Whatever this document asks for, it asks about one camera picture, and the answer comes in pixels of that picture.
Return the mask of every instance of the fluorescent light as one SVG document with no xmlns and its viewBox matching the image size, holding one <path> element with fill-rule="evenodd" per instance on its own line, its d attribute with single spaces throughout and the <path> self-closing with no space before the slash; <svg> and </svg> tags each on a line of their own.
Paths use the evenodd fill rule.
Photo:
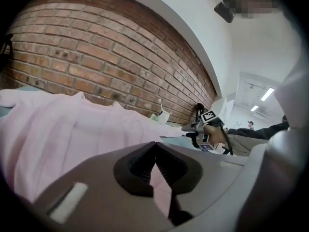
<svg viewBox="0 0 309 232">
<path fill-rule="evenodd" d="M 254 106 L 253 109 L 251 109 L 252 112 L 254 112 L 259 106 Z"/>
<path fill-rule="evenodd" d="M 261 98 L 261 101 L 265 101 L 272 94 L 272 92 L 274 92 L 274 89 L 269 88 L 269 90 L 267 90 L 266 94 Z"/>
</svg>

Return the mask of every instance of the white ceiling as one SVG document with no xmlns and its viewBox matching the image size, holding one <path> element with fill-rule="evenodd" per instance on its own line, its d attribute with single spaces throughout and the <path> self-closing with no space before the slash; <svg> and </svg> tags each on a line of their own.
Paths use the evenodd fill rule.
<svg viewBox="0 0 309 232">
<path fill-rule="evenodd" d="M 227 27 L 232 38 L 232 68 L 235 70 L 281 83 L 299 59 L 299 34 L 282 11 L 260 14 L 253 19 L 236 15 Z"/>
<path fill-rule="evenodd" d="M 253 112 L 253 115 L 261 119 L 271 120 L 278 123 L 281 121 L 284 113 L 276 100 L 274 93 L 272 93 L 265 101 L 261 101 L 261 98 L 270 87 L 276 88 L 273 83 L 265 80 L 260 81 L 254 79 L 254 77 L 241 76 L 234 105 L 248 109 L 248 111 L 257 105 L 259 108 Z"/>
</svg>

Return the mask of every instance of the gray sleeve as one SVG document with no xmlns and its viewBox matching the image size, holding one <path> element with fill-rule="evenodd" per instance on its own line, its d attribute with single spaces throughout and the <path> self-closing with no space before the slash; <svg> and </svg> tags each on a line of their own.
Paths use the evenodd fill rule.
<svg viewBox="0 0 309 232">
<path fill-rule="evenodd" d="M 266 139 L 251 138 L 236 134 L 228 134 L 227 136 L 231 142 L 233 153 L 236 156 L 247 157 L 250 155 L 254 146 L 268 142 Z"/>
</svg>

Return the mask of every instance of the white wall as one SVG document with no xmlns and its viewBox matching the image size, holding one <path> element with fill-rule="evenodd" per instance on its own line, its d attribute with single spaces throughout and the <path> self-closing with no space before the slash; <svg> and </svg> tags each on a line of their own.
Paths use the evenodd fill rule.
<svg viewBox="0 0 309 232">
<path fill-rule="evenodd" d="M 240 128 L 248 128 L 248 121 L 253 121 L 254 122 L 254 129 L 259 130 L 262 128 L 268 128 L 274 123 L 269 122 L 265 119 L 259 119 L 255 116 L 253 116 L 253 113 L 248 110 L 244 109 L 238 106 L 233 106 L 232 112 L 228 118 L 227 123 L 225 124 L 225 127 L 228 127 L 229 129 L 234 128 L 236 122 L 237 123 L 242 123 Z"/>
</svg>

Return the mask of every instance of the black cable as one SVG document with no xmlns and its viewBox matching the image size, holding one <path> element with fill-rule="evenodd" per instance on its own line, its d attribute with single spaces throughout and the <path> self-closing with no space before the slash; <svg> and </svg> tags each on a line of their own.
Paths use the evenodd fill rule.
<svg viewBox="0 0 309 232">
<path fill-rule="evenodd" d="M 224 135 L 224 138 L 225 138 L 225 140 L 226 140 L 226 142 L 227 142 L 228 150 L 230 151 L 231 156 L 233 156 L 234 154 L 233 154 L 232 144 L 231 144 L 231 141 L 229 140 L 229 138 L 228 138 L 226 132 L 225 132 L 224 129 L 223 129 L 222 123 L 220 123 L 220 128 L 221 128 L 221 131 L 222 131 L 222 133 L 223 133 L 223 135 Z"/>
</svg>

